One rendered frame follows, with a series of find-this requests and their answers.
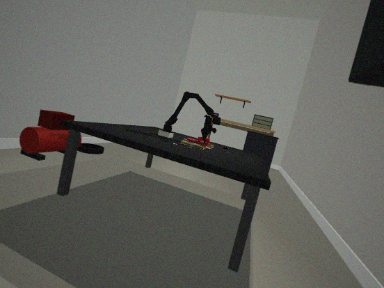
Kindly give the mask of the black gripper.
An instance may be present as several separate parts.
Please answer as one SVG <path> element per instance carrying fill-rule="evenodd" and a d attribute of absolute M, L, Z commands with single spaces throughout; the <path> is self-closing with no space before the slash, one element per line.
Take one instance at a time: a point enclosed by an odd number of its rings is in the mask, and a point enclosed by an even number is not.
<path fill-rule="evenodd" d="M 211 123 L 207 123 L 205 122 L 204 123 L 204 128 L 201 129 L 201 132 L 202 132 L 202 139 L 205 140 L 205 138 L 207 138 L 208 134 L 211 133 L 211 131 L 209 130 L 209 127 L 211 126 Z"/>

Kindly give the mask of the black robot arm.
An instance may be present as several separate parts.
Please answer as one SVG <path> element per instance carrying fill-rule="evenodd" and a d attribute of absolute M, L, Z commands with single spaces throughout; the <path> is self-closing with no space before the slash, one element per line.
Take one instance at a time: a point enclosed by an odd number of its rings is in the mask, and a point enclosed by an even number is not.
<path fill-rule="evenodd" d="M 207 123 L 211 123 L 211 121 L 213 122 L 213 124 L 215 125 L 220 125 L 221 123 L 221 118 L 218 118 L 218 117 L 215 117 L 214 115 L 214 110 L 212 108 L 210 108 L 204 101 L 203 99 L 199 96 L 199 94 L 197 93 L 190 93 L 188 91 L 186 91 L 183 95 L 183 98 L 179 104 L 179 106 L 177 107 L 176 111 L 174 112 L 174 114 L 168 119 L 168 121 L 165 122 L 165 125 L 163 127 L 163 130 L 162 131 L 166 131 L 166 132 L 170 132 L 172 131 L 172 125 L 176 123 L 176 121 L 178 120 L 177 119 L 177 116 L 179 114 L 179 112 L 182 110 L 182 107 L 184 106 L 184 104 L 186 103 L 186 101 L 189 99 L 189 98 L 196 98 L 199 103 L 204 107 L 205 111 L 207 112 L 207 115 L 205 115 L 204 117 L 206 117 L 205 119 L 205 122 Z M 212 118 L 210 118 L 210 116 Z M 213 119 L 213 120 L 212 120 Z M 209 127 L 209 130 L 210 131 L 213 131 L 214 133 L 216 133 L 216 128 L 213 128 L 212 125 Z"/>

